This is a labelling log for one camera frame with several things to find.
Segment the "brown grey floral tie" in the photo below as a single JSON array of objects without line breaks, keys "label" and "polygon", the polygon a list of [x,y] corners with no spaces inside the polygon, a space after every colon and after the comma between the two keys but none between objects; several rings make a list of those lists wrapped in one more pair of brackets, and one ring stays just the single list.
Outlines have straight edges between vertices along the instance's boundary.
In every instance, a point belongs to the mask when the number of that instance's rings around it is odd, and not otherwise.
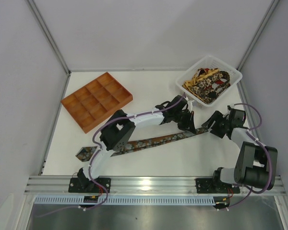
[{"label": "brown grey floral tie", "polygon": [[[141,151],[144,149],[154,148],[157,146],[165,145],[171,142],[179,141],[186,138],[191,138],[203,133],[208,132],[208,129],[205,127],[197,128],[196,134],[184,131],[180,133],[160,136],[156,138],[148,138],[148,139],[142,139],[142,140],[135,140],[135,141],[129,141],[127,145],[125,145],[120,150],[116,150],[111,157],[125,155],[137,151]],[[97,149],[97,146],[92,147],[82,147],[79,152],[75,155],[78,160],[81,162],[87,162],[90,160],[90,158],[93,156],[93,153]]]}]

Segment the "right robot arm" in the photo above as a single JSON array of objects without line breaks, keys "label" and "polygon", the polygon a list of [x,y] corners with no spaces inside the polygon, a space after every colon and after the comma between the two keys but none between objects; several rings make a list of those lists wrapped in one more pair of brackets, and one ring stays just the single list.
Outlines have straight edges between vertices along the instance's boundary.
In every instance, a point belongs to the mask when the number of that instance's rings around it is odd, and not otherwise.
[{"label": "right robot arm", "polygon": [[215,111],[202,128],[219,138],[228,137],[240,149],[235,167],[219,167],[214,171],[214,182],[242,185],[260,194],[275,184],[278,151],[254,137],[244,126],[245,120],[245,111],[229,108],[226,115]]}]

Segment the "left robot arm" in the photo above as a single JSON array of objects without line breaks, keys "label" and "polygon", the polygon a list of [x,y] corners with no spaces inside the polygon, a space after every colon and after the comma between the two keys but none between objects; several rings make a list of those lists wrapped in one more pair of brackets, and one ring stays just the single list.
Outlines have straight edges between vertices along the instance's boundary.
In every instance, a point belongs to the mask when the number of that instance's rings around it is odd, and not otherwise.
[{"label": "left robot arm", "polygon": [[[130,141],[130,137],[137,128],[163,125],[170,122],[177,124],[179,133],[160,138],[150,138]],[[98,130],[99,141],[94,140],[95,146],[83,147],[76,157],[87,162],[77,173],[77,182],[84,191],[101,188],[97,181],[100,171],[106,161],[113,155],[123,155],[166,142],[195,136],[199,130],[195,128],[194,112],[189,109],[187,100],[183,96],[176,96],[172,101],[156,105],[151,111],[140,114],[127,114],[117,110],[112,117]]]}]

